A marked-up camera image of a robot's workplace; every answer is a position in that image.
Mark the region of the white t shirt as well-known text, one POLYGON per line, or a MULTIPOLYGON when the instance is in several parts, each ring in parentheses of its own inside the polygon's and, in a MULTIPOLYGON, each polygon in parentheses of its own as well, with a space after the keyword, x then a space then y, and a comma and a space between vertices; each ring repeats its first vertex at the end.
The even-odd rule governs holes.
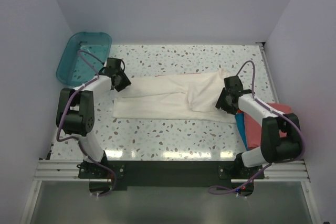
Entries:
POLYGON ((235 123, 216 102, 229 72, 136 77, 114 97, 112 115, 121 119, 207 120, 235 123))

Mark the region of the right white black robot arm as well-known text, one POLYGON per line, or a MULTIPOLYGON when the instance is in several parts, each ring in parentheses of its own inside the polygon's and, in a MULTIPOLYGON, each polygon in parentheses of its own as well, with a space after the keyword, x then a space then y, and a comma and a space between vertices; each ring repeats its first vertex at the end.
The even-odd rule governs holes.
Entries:
POLYGON ((302 157, 305 146, 298 117, 293 113, 285 114, 260 100, 251 89, 244 89, 238 76, 224 79, 215 107, 232 115, 244 112, 261 127, 260 145, 236 155, 232 167, 227 170, 231 178, 249 168, 288 163, 302 157))

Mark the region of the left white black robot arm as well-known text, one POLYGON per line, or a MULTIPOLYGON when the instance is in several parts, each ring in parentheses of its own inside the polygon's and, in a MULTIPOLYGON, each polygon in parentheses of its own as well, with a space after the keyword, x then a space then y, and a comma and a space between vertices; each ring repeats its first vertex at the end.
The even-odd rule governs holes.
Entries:
POLYGON ((63 88, 60 92, 56 125, 56 141, 75 140, 83 154, 78 166, 80 175, 89 178, 102 177, 116 181, 115 172, 108 166, 105 151, 100 147, 94 134, 95 98, 115 90, 120 92, 131 85, 125 74, 122 59, 108 58, 103 67, 89 81, 74 87, 63 88))

